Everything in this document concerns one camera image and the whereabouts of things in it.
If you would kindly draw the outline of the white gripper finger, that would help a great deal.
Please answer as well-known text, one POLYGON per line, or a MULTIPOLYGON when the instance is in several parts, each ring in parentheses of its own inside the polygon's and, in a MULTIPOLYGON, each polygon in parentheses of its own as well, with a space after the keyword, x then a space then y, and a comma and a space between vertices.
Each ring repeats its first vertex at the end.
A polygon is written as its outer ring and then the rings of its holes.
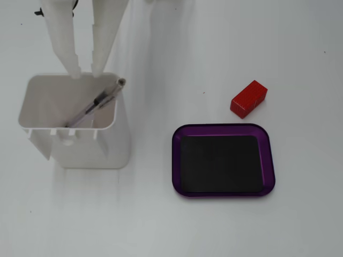
POLYGON ((77 1, 41 0, 41 9, 55 55, 73 79, 81 77, 75 50, 73 10, 77 1))
POLYGON ((94 77, 102 75, 128 0, 95 0, 93 4, 93 52, 91 69, 94 77))

